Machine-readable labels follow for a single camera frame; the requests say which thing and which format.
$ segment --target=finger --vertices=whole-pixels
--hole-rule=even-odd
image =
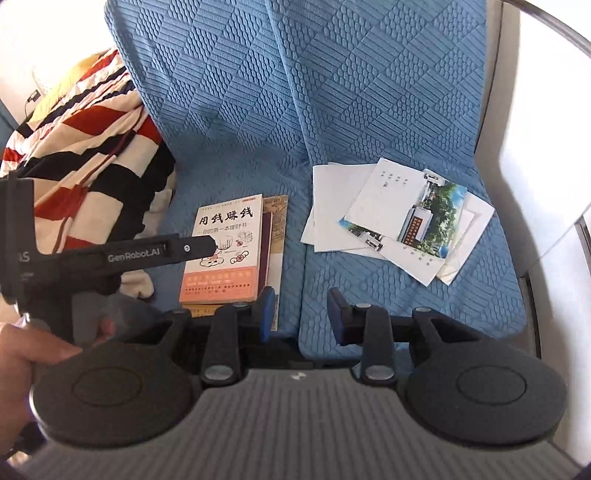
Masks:
[[[111,319],[102,319],[99,325],[99,333],[96,337],[94,345],[106,342],[110,338],[115,336],[117,328],[115,322]]]
[[[35,328],[25,330],[10,324],[0,326],[0,349],[46,365],[54,365],[82,351],[50,333]]]

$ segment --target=striped blanket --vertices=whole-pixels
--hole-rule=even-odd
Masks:
[[[174,158],[116,50],[107,51],[40,121],[10,137],[0,176],[34,181],[35,232],[43,254],[153,236],[175,185]],[[153,293],[143,272],[126,294]]]

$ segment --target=white wall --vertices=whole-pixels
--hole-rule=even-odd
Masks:
[[[591,40],[591,2],[589,0],[528,1]]]
[[[557,8],[561,2],[534,3],[558,17],[567,11]],[[574,0],[564,3],[576,7]],[[588,29],[589,17],[585,22]],[[475,160],[516,271],[529,275],[542,360],[568,384],[567,412],[554,440],[582,465],[591,462],[591,273],[574,223],[591,203],[589,85],[590,58],[504,5]]]
[[[591,203],[591,60],[505,4],[499,56],[475,160],[518,275]]]
[[[79,60],[112,45],[104,3],[0,1],[0,100],[18,122],[24,120],[25,101],[37,88],[33,69],[54,83]]]

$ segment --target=book stack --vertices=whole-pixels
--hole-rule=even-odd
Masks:
[[[254,301],[265,286],[275,290],[273,330],[281,287],[287,195],[254,195],[200,207],[193,236],[210,235],[212,257],[185,265],[179,301],[193,317],[213,315],[225,303]]]
[[[425,286],[451,284],[494,213],[466,187],[386,158],[315,166],[313,197],[302,242],[391,261]]]

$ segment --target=round black pad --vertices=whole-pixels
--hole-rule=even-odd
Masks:
[[[31,407],[48,437],[111,448],[166,432],[187,414],[191,397],[186,373],[157,347],[108,342],[48,369]]]
[[[437,434],[512,446],[556,428],[566,409],[566,386],[537,358],[483,340],[442,345],[410,375],[406,399]]]

